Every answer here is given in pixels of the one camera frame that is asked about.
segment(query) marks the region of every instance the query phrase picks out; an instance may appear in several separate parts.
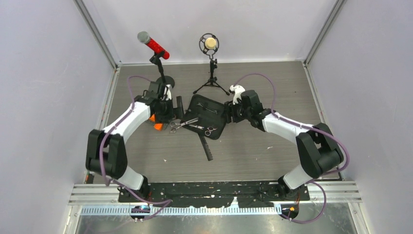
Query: silver microphone head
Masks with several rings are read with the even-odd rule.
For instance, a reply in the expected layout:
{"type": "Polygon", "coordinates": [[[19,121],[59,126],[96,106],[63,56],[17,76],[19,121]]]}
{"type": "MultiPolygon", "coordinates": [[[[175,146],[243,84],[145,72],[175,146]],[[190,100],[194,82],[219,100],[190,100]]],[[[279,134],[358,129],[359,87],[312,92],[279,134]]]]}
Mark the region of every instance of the silver microphone head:
{"type": "Polygon", "coordinates": [[[140,41],[141,43],[148,43],[150,41],[150,36],[147,32],[145,31],[141,31],[138,33],[138,41],[140,41]]]}

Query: red microphone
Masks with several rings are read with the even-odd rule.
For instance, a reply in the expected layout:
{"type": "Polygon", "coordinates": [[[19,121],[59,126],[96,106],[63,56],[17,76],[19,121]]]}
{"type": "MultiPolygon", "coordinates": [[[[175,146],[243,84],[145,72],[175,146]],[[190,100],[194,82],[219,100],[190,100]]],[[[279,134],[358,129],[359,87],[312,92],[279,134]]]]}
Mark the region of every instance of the red microphone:
{"type": "Polygon", "coordinates": [[[162,48],[156,41],[154,41],[152,38],[150,38],[149,34],[145,31],[139,32],[138,33],[138,41],[141,43],[147,45],[150,49],[152,49],[155,53],[161,53],[162,51],[165,51],[164,55],[162,56],[164,59],[169,59],[169,53],[162,48]]]}

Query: wooden surface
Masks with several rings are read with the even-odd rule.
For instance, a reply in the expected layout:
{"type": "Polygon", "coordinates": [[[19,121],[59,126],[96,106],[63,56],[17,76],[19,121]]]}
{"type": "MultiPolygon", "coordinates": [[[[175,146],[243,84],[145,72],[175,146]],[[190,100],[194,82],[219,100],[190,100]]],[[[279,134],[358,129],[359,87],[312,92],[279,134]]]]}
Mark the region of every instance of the wooden surface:
{"type": "MultiPolygon", "coordinates": [[[[165,75],[172,76],[176,85],[173,95],[183,97],[187,108],[192,92],[209,76],[208,64],[165,65],[165,75]]],[[[268,75],[275,83],[275,109],[297,121],[316,124],[319,116],[310,87],[300,62],[261,62],[218,64],[218,83],[228,89],[237,79],[251,72],[268,75]]],[[[123,66],[113,98],[109,122],[114,121],[129,106],[131,100],[126,78],[142,75],[151,80],[159,77],[157,67],[123,66]]],[[[134,95],[148,88],[148,82],[135,79],[134,95]]],[[[260,76],[250,76],[240,82],[245,89],[254,89],[265,108],[273,98],[269,82],[260,76]]],[[[219,102],[232,99],[222,90],[204,87],[198,92],[219,102]]],[[[142,124],[129,138],[126,148],[129,166],[148,177],[151,182],[223,181],[278,179],[299,164],[296,146],[274,134],[250,126],[247,120],[230,123],[218,140],[207,139],[214,160],[207,161],[198,136],[186,129],[175,134],[159,132],[142,124]]]]}

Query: floor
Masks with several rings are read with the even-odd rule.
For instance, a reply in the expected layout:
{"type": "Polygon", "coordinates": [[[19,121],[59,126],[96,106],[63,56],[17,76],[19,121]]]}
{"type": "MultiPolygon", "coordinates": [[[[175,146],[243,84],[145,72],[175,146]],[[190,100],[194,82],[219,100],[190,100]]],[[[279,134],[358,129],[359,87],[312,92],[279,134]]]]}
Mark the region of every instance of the floor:
{"type": "MultiPolygon", "coordinates": [[[[309,220],[322,204],[300,204],[297,220],[309,220]]],[[[310,224],[290,223],[278,215],[158,216],[132,222],[130,216],[81,216],[77,234],[353,234],[357,233],[346,203],[329,203],[324,215],[310,224]]]]}
{"type": "MultiPolygon", "coordinates": [[[[192,92],[209,76],[209,64],[164,65],[164,70],[165,75],[175,79],[173,95],[183,97],[184,108],[188,107],[192,92]]],[[[252,72],[266,74],[274,81],[277,89],[275,109],[282,115],[304,123],[320,122],[300,62],[223,63],[218,64],[215,75],[218,83],[228,89],[237,79],[252,72]]],[[[154,65],[123,66],[109,122],[130,104],[126,79],[132,75],[142,75],[151,80],[159,77],[154,65]]],[[[134,95],[148,88],[147,81],[142,79],[137,78],[131,83],[134,95]]],[[[253,75],[241,81],[240,85],[247,90],[255,90],[264,107],[270,107],[273,92],[266,79],[253,75]]],[[[198,94],[222,103],[232,98],[214,87],[205,87],[198,94]]],[[[145,123],[127,142],[128,164],[150,182],[178,182],[273,180],[300,163],[294,144],[277,135],[261,132],[246,120],[228,124],[218,140],[207,141],[214,157],[212,161],[207,161],[195,133],[186,129],[178,129],[175,134],[169,133],[169,129],[160,132],[145,123]]]]}

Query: cable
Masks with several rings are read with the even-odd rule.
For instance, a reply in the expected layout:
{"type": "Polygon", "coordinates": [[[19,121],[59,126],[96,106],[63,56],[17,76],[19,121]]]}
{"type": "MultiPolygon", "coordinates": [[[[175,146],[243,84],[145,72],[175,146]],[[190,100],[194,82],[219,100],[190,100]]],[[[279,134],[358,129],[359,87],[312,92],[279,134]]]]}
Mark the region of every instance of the cable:
{"type": "MultiPolygon", "coordinates": [[[[311,131],[314,131],[314,132],[319,133],[319,134],[323,134],[323,135],[329,137],[330,139],[332,139],[333,141],[335,141],[335,142],[343,149],[344,154],[345,154],[345,158],[346,158],[346,161],[345,161],[344,165],[343,165],[341,168],[338,168],[337,170],[333,170],[333,171],[324,173],[323,176],[329,175],[329,174],[332,174],[332,173],[341,172],[342,170],[344,170],[344,169],[347,168],[348,164],[350,163],[350,156],[349,156],[349,153],[348,153],[348,151],[347,151],[347,148],[344,146],[344,144],[343,144],[341,141],[339,141],[339,140],[338,140],[337,138],[335,138],[333,135],[331,135],[331,134],[329,134],[329,133],[327,133],[327,132],[325,132],[325,131],[322,131],[322,130],[317,129],[317,128],[305,126],[305,125],[300,125],[300,124],[298,124],[298,123],[296,123],[296,122],[290,121],[289,119],[283,118],[283,117],[278,116],[277,114],[275,114],[275,112],[274,112],[275,97],[276,97],[275,85],[274,85],[274,82],[273,82],[270,78],[268,78],[266,75],[264,75],[264,74],[262,74],[262,73],[250,73],[250,74],[247,74],[247,75],[239,78],[239,79],[234,83],[234,86],[237,85],[237,84],[238,84],[241,80],[243,80],[245,77],[248,77],[248,76],[251,76],[251,75],[262,76],[262,77],[264,77],[265,79],[267,79],[267,80],[271,83],[271,86],[272,86],[273,91],[274,91],[274,97],[273,97],[272,104],[271,104],[271,114],[272,114],[273,116],[275,116],[276,118],[278,118],[278,119],[280,119],[280,120],[282,120],[282,121],[284,121],[284,122],[286,122],[286,123],[292,124],[292,125],[294,125],[294,126],[297,126],[297,127],[300,127],[300,128],[304,128],[304,129],[307,129],[307,130],[311,130],[311,131]]],[[[324,189],[323,189],[319,184],[317,184],[317,183],[314,182],[315,180],[316,180],[316,179],[312,179],[312,180],[308,181],[307,184],[308,184],[308,183],[313,183],[313,184],[317,185],[317,186],[321,189],[321,191],[323,192],[323,195],[324,195],[324,204],[323,204],[323,207],[322,207],[322,209],[321,209],[320,214],[319,214],[317,217],[315,217],[314,219],[311,219],[311,220],[308,220],[308,221],[292,220],[293,222],[296,222],[296,223],[309,223],[309,222],[313,222],[313,221],[316,221],[317,219],[319,219],[319,218],[321,217],[321,214],[324,212],[325,206],[326,206],[326,204],[327,204],[327,196],[325,195],[324,189]]]]}
{"type": "Polygon", "coordinates": [[[155,217],[155,215],[157,215],[157,214],[158,214],[159,212],[161,212],[165,207],[167,207],[167,206],[172,202],[172,200],[171,200],[171,199],[168,199],[168,200],[165,200],[165,201],[162,201],[162,202],[151,202],[151,201],[146,201],[146,200],[140,198],[137,194],[135,194],[135,193],[133,192],[132,189],[126,187],[125,185],[119,183],[118,181],[113,180],[113,179],[108,180],[108,178],[106,177],[106,170],[105,170],[105,165],[104,165],[104,162],[103,162],[103,147],[104,147],[104,144],[105,144],[105,142],[106,142],[106,139],[107,139],[108,136],[113,132],[113,130],[115,130],[116,127],[117,127],[120,123],[122,123],[122,122],[132,113],[133,109],[135,108],[135,100],[134,100],[134,98],[133,98],[133,93],[132,93],[132,88],[131,88],[131,82],[130,82],[130,79],[131,79],[131,78],[142,78],[142,79],[145,79],[145,80],[147,80],[147,81],[150,81],[148,78],[142,77],[142,76],[131,76],[131,77],[128,77],[128,79],[127,79],[128,90],[129,90],[129,94],[131,95],[131,99],[132,99],[131,109],[126,113],[125,116],[123,116],[118,122],[116,122],[116,123],[113,125],[113,127],[112,127],[112,128],[105,134],[105,136],[103,137],[102,142],[100,143],[100,147],[99,147],[99,162],[100,162],[100,171],[101,171],[101,174],[102,174],[103,180],[105,181],[106,186],[109,186],[110,182],[113,181],[115,184],[117,184],[117,185],[119,185],[119,186],[121,186],[121,187],[124,187],[130,194],[132,194],[132,196],[134,196],[136,199],[138,199],[138,200],[140,200],[140,201],[142,201],[142,202],[146,202],[146,203],[152,204],[152,205],[162,205],[162,204],[164,204],[164,206],[163,206],[161,209],[159,209],[157,212],[155,212],[154,214],[150,215],[149,217],[146,217],[146,218],[141,219],[141,221],[145,221],[145,220],[148,220],[148,219],[151,219],[151,218],[155,217]]]}

